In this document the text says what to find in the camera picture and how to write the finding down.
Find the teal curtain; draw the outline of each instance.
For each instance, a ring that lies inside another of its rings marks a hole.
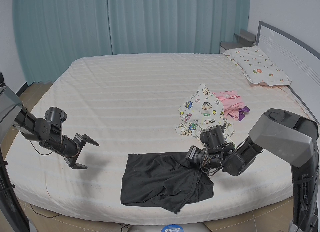
[[[250,0],[13,0],[27,82],[54,81],[81,57],[218,53],[247,29]]]

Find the black fabric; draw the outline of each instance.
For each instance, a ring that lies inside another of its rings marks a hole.
[[[160,206],[177,214],[186,203],[214,196],[213,182],[186,160],[187,153],[130,154],[121,203]]]

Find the wall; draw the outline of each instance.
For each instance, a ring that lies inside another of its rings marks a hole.
[[[0,0],[0,72],[14,92],[26,83],[14,39],[12,0]]]
[[[320,0],[250,0],[248,31],[262,20],[320,52]]]

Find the bed sheet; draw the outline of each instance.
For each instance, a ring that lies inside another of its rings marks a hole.
[[[18,198],[57,213],[96,221],[137,225],[183,224],[221,219],[282,201],[293,195],[290,165],[268,151],[244,174],[219,171],[211,177],[214,197],[185,205],[178,214],[160,207],[120,204],[128,154],[187,152],[201,147],[194,137],[176,134],[178,108],[205,83],[211,91],[237,90],[250,113],[234,121],[231,139],[239,144],[263,112],[282,108],[307,116],[286,86],[248,82],[223,54],[128,54],[80,58],[54,82],[32,113],[44,117],[50,106],[67,113],[63,133],[87,134],[72,170],[57,155],[39,155],[21,134],[6,157]],[[36,144],[43,153],[48,150]]]

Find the blue circular sticker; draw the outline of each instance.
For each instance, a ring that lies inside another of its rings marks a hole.
[[[179,225],[167,225],[161,232],[184,232],[183,228]]]

